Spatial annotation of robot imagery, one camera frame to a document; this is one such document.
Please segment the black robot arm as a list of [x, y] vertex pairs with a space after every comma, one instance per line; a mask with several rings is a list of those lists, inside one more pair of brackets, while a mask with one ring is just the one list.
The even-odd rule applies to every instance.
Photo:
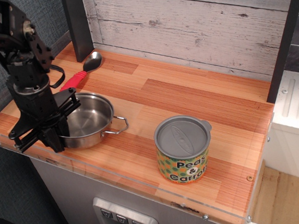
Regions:
[[70, 135], [67, 117], [80, 103], [74, 87], [52, 92], [65, 79], [62, 75], [50, 84], [50, 70], [63, 72], [53, 60], [52, 50], [39, 38], [26, 14], [9, 0], [0, 0], [0, 64], [9, 74], [6, 86], [20, 111], [8, 136], [21, 152], [38, 140], [62, 152], [62, 137]]

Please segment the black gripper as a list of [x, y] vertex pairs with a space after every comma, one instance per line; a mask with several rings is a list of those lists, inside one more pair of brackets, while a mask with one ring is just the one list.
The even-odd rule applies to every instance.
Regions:
[[52, 93], [48, 76], [40, 85], [29, 88], [18, 86], [10, 76], [6, 86], [20, 111], [18, 122], [8, 134], [17, 150], [25, 152], [40, 140], [54, 152], [64, 151], [59, 136], [70, 136], [67, 117], [80, 106], [76, 89]]

